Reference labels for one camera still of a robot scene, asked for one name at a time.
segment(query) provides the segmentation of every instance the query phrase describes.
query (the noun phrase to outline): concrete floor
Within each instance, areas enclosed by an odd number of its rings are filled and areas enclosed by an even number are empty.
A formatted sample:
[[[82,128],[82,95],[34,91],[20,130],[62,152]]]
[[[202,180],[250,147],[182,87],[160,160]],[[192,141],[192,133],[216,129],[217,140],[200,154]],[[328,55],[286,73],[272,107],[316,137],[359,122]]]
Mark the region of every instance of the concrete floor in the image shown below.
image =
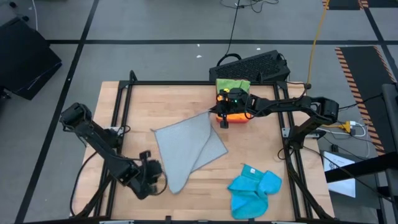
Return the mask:
[[[230,5],[234,2],[224,1]],[[20,5],[16,13],[28,15],[31,18],[28,25],[34,27],[31,2],[16,3]],[[47,40],[79,40],[93,0],[36,1],[35,4],[39,32]],[[6,5],[0,5],[0,12],[9,10]],[[398,9],[372,8],[371,13],[384,39],[398,40]],[[260,14],[248,7],[240,9],[234,39],[312,40],[321,14],[321,0],[280,0],[277,5],[265,4]],[[5,15],[0,13],[1,22],[7,19]],[[100,0],[87,39],[226,40],[233,19],[234,10],[214,0]],[[377,38],[363,10],[328,11],[320,40]],[[312,68],[313,88],[309,94],[329,97],[345,106],[354,103],[354,98],[335,55],[336,46],[317,46]],[[207,80],[208,69],[216,65],[227,47],[226,44],[86,44],[63,107],[78,101],[94,112],[101,82],[125,80],[131,69],[139,80]],[[51,45],[63,61],[61,69],[32,101],[13,96],[1,108],[1,224],[15,221],[76,48],[77,44]],[[388,48],[398,60],[398,45]],[[290,79],[305,81],[311,45],[234,44],[229,52],[248,57],[274,49],[287,59],[292,71]],[[339,119],[357,121],[360,114],[357,108],[352,108],[341,113]],[[359,156],[367,154],[362,141],[328,138]],[[319,145],[323,150],[330,147],[325,141],[319,141]],[[63,133],[58,125],[25,222],[68,217],[69,198],[83,154],[81,142],[75,136]],[[373,147],[370,155],[376,156]],[[377,222],[374,209],[347,206],[344,200],[333,197],[332,202],[336,216],[342,220]]]

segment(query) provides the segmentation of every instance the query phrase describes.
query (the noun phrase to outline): blue towel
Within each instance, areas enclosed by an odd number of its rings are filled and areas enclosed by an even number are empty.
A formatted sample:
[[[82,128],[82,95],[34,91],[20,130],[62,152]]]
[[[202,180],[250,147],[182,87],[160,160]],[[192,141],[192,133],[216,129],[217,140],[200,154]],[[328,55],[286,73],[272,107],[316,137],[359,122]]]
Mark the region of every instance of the blue towel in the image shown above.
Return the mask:
[[[256,218],[268,209],[268,194],[276,194],[282,179],[271,171],[263,173],[244,165],[240,176],[228,186],[231,192],[231,213],[235,219]]]

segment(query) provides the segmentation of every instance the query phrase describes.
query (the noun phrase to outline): wooden table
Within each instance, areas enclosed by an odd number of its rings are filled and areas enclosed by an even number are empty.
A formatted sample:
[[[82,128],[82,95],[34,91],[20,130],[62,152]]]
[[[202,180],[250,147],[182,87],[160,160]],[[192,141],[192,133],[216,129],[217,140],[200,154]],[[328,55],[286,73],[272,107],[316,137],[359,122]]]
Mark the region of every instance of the wooden table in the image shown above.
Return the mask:
[[[104,128],[111,124],[117,89],[118,82],[102,84],[94,121]],[[289,85],[290,97],[299,96],[302,91],[301,85]],[[251,93],[274,99],[271,86],[252,86]],[[211,85],[134,85],[127,118],[131,131],[125,135],[123,155],[135,158],[140,152],[150,149],[152,157],[160,160],[151,129],[159,129],[204,112],[214,106],[215,95],[215,86]],[[307,118],[305,113],[294,112],[296,124]],[[166,215],[171,215],[173,220],[234,220],[227,185],[241,173],[243,164],[249,164],[259,170],[271,170],[282,178],[280,192],[269,196],[268,211],[256,220],[294,220],[285,162],[277,158],[277,152],[282,148],[277,113],[256,118],[247,124],[230,124],[229,129],[221,129],[214,114],[211,115],[211,122],[229,153],[192,173],[177,195],[167,189],[160,196],[138,200],[131,189],[117,184],[112,219],[164,220]],[[305,140],[305,145],[318,150],[314,139]],[[88,147],[85,159],[93,152]],[[334,216],[320,156],[308,150],[301,150],[301,154],[309,191],[325,211]],[[103,159],[95,156],[81,173],[73,203],[75,212],[86,205],[98,188],[102,166]],[[163,183],[164,179],[161,179],[160,188]],[[297,192],[301,216],[305,217],[302,194],[298,188]],[[108,193],[104,195],[102,214],[107,199]]]

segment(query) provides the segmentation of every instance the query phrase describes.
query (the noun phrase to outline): warning tape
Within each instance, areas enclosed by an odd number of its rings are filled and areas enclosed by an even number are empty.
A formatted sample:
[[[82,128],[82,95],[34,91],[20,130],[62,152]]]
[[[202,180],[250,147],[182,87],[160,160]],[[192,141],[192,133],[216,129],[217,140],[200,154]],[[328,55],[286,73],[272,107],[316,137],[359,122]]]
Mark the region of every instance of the warning tape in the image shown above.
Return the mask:
[[[376,50],[376,53],[379,55],[379,58],[380,58],[381,62],[383,63],[384,68],[386,69],[386,71],[387,71],[387,73],[388,73],[388,76],[390,76],[390,79],[391,79],[393,82],[397,82],[396,79],[394,78],[394,76],[392,75],[392,73],[390,72],[390,70],[388,69],[387,63],[386,63],[386,61],[384,61],[383,56],[381,55],[381,53],[380,53],[378,47],[376,47],[376,46],[373,46],[373,47],[374,47],[374,49]]]
[[[371,120],[371,117],[369,116],[368,110],[366,109],[365,104],[362,103],[363,102],[362,96],[359,93],[358,87],[356,86],[354,77],[351,74],[351,70],[349,69],[347,61],[344,58],[343,52],[339,47],[336,47],[335,51],[337,54],[338,61],[341,65],[341,68],[343,69],[344,76],[347,79],[351,93],[353,94],[354,100],[355,102],[357,102],[359,112],[361,113],[361,116],[364,119],[364,123],[368,125],[369,137],[376,148],[376,152],[379,156],[384,155],[386,152],[384,151],[383,145],[381,144],[381,141],[379,139],[379,135],[377,134],[376,129],[373,126],[373,122]]]
[[[365,7],[369,7],[368,0],[358,0],[358,4],[361,9],[363,9]],[[326,6],[326,0],[322,0],[322,5],[323,5],[323,7]]]
[[[322,5],[323,5],[323,7],[326,6],[326,2],[327,2],[327,0],[322,0]]]

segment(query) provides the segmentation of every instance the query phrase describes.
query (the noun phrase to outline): gray cloth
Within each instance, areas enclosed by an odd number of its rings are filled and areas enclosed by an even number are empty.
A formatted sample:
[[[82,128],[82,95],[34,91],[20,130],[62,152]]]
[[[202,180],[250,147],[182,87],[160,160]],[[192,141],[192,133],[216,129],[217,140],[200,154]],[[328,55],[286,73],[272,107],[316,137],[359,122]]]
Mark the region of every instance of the gray cloth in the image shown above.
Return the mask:
[[[155,137],[173,194],[182,190],[191,172],[228,152],[208,112],[158,129]]]

